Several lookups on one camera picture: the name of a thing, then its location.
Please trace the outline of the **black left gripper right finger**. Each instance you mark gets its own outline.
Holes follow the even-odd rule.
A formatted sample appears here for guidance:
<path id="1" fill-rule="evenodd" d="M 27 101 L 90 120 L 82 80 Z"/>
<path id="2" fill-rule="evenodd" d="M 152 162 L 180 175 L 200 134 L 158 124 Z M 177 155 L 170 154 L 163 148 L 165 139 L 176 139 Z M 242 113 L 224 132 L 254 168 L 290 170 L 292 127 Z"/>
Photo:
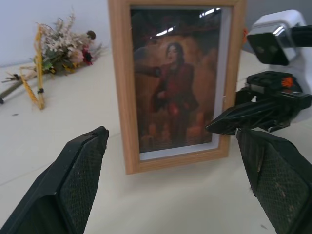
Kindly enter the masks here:
<path id="1" fill-rule="evenodd" d="M 277 234 L 312 234 L 312 164 L 288 140 L 237 129 L 253 195 Z"/>

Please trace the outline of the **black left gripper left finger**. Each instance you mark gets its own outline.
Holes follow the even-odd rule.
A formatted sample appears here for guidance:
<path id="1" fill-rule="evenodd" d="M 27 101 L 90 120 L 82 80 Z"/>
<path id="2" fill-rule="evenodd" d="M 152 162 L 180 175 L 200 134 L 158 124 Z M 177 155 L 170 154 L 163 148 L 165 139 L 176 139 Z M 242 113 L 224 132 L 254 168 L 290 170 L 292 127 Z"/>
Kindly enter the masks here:
<path id="1" fill-rule="evenodd" d="M 0 229 L 0 234 L 84 234 L 98 190 L 109 131 L 69 141 Z"/>

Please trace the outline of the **wooden picture frame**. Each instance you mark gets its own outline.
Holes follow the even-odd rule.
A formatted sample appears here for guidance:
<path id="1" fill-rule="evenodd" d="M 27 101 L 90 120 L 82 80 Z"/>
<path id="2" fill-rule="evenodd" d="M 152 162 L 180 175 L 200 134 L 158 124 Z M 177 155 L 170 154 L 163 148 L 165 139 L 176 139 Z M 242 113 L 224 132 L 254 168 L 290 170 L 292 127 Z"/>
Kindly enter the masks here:
<path id="1" fill-rule="evenodd" d="M 108 4 L 125 172 L 135 174 L 227 157 L 230 136 L 220 135 L 216 149 L 173 154 L 149 160 L 140 159 L 130 7 L 132 5 L 186 6 L 188 8 L 192 6 L 229 7 L 230 18 L 225 21 L 230 26 L 228 40 L 225 43 L 227 53 L 225 80 L 221 85 L 221 98 L 219 99 L 222 110 L 226 110 L 232 107 L 235 101 L 246 0 L 108 0 Z"/>

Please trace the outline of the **dried flower bouquet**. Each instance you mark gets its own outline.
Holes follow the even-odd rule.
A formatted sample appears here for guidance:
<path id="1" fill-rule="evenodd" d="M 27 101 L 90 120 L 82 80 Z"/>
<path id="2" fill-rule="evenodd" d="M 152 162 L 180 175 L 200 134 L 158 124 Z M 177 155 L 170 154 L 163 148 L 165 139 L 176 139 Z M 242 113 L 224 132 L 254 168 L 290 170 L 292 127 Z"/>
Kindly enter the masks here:
<path id="1" fill-rule="evenodd" d="M 0 105 L 4 104 L 5 97 L 23 86 L 31 102 L 42 110 L 45 107 L 45 75 L 72 74 L 81 67 L 91 66 L 104 53 L 107 47 L 95 44 L 94 31 L 80 34 L 72 31 L 75 20 L 75 13 L 71 12 L 67 21 L 58 18 L 54 27 L 38 24 L 33 65 L 21 66 L 18 73 L 6 77 L 4 82 L 13 82 L 13 85 L 0 93 Z"/>

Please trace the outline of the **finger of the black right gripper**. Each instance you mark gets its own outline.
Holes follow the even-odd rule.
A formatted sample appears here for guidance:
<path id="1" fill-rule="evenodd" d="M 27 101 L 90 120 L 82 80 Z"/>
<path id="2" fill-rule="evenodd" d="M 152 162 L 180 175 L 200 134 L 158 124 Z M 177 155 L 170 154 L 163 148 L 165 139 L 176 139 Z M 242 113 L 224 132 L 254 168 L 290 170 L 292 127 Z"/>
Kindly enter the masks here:
<path id="1" fill-rule="evenodd" d="M 261 100 L 233 106 L 215 119 L 242 120 L 242 128 L 282 129 L 290 125 L 292 107 L 283 101 Z"/>
<path id="2" fill-rule="evenodd" d="M 214 119 L 207 126 L 207 132 L 219 135 L 235 135 L 236 129 L 244 125 L 242 120 Z"/>

